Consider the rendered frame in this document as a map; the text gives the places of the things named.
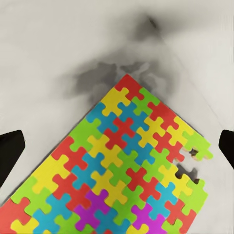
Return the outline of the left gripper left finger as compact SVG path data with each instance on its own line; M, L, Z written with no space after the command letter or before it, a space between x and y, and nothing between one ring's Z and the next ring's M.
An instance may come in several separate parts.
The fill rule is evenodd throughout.
M0 188L25 149L21 130L0 135Z

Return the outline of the jigsaw puzzle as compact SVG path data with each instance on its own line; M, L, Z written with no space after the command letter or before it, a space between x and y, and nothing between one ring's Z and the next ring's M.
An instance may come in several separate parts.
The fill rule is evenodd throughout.
M129 74L0 208L0 234L187 234L206 182L173 161L211 144Z

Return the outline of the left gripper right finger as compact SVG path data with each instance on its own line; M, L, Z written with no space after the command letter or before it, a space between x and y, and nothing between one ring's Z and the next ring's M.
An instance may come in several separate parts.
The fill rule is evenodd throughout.
M234 132L222 130L218 146L234 169Z

